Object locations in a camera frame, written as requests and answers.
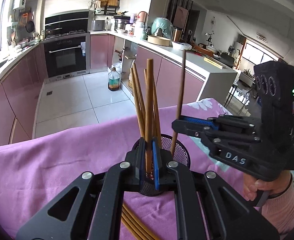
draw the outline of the pink tablecloth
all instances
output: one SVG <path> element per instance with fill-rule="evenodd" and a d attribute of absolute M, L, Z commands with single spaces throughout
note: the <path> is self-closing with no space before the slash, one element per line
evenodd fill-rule
<path fill-rule="evenodd" d="M 183 114 L 207 118 L 227 111 L 215 100 L 183 106 Z M 172 134 L 176 107 L 159 110 L 161 131 Z M 140 137 L 137 117 L 68 129 L 31 141 L 0 147 L 0 224 L 15 237 L 18 229 L 41 207 L 84 171 L 101 173 L 124 160 Z M 199 139 L 178 135 L 191 157 L 191 170 L 216 171 L 238 192 L 241 172 L 208 157 Z M 125 192 L 124 201 L 161 239 L 176 239 L 172 192 L 157 197 Z M 121 239 L 134 239 L 122 225 Z"/>

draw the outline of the ceiling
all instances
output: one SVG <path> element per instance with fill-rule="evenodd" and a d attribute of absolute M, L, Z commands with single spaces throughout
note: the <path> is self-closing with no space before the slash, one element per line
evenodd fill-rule
<path fill-rule="evenodd" d="M 281 56 L 294 49 L 294 0 L 193 0 L 207 10 L 226 14 L 241 32 L 262 33 Z"/>

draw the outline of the oven door handle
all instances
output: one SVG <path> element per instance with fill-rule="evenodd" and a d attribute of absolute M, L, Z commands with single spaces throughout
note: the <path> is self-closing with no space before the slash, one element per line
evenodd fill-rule
<path fill-rule="evenodd" d="M 81 48 L 81 45 L 78 45 L 77 47 L 71 47 L 71 48 L 66 48 L 66 49 L 58 49 L 58 50 L 54 50 L 54 51 L 49 50 L 49 53 L 54 53 L 54 52 L 63 51 L 63 50 L 67 50 L 67 49 L 77 49 L 77 48 Z"/>

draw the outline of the metal screw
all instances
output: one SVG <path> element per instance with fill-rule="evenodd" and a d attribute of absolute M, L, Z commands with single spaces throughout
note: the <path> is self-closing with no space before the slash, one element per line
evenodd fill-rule
<path fill-rule="evenodd" d="M 128 168 L 130 166 L 130 163 L 129 162 L 122 162 L 120 163 L 119 165 L 121 168 L 125 169 L 125 168 Z"/>
<path fill-rule="evenodd" d="M 178 166 L 178 162 L 171 161 L 171 162 L 168 163 L 168 166 L 171 167 L 171 168 L 176 168 Z"/>
<path fill-rule="evenodd" d="M 208 172 L 206 172 L 206 177 L 209 179 L 214 179 L 214 178 L 216 178 L 216 173 L 213 171 L 208 171 Z"/>
<path fill-rule="evenodd" d="M 92 173 L 89 171 L 86 171 L 84 173 L 82 173 L 81 178 L 83 179 L 90 179 L 92 177 Z"/>

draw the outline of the human hand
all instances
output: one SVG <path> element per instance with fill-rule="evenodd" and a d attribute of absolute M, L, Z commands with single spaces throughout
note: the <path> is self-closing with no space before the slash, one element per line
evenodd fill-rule
<path fill-rule="evenodd" d="M 271 182 L 256 179 L 246 173 L 244 176 L 244 198 L 253 201 L 257 196 L 257 190 L 270 190 L 270 195 L 278 194 L 286 190 L 291 181 L 290 171 L 282 171 L 279 177 Z"/>

